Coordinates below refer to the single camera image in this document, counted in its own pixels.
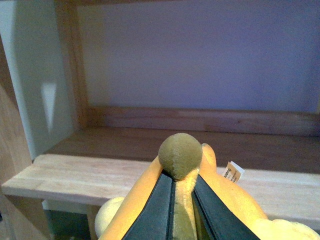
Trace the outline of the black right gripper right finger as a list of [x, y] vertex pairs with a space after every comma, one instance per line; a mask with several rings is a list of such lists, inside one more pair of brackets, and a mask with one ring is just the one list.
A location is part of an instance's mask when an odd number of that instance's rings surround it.
[[209, 183], [198, 175], [192, 192], [196, 234], [199, 240], [258, 240], [223, 202]]

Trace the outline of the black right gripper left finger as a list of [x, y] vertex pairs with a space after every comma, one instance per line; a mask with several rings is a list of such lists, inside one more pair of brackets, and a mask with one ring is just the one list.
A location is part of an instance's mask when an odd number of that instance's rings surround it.
[[125, 233], [124, 240], [171, 240], [175, 208], [175, 182], [162, 172], [145, 206]]

